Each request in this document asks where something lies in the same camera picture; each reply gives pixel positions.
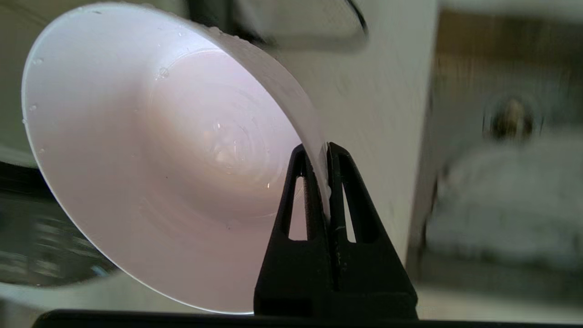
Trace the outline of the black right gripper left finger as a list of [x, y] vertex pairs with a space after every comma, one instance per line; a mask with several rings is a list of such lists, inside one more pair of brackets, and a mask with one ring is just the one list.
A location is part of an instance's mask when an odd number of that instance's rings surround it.
[[[295, 186], [304, 179], [305, 241], [289, 237]], [[256, 316], [330, 316], [333, 278], [326, 219], [314, 169], [303, 145], [294, 148], [281, 201], [254, 291]]]

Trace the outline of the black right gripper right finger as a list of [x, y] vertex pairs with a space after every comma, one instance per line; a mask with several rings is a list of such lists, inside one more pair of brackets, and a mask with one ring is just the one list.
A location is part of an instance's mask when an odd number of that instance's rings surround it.
[[331, 188], [329, 243], [336, 289], [415, 297], [416, 291], [350, 153], [330, 143], [327, 168]]

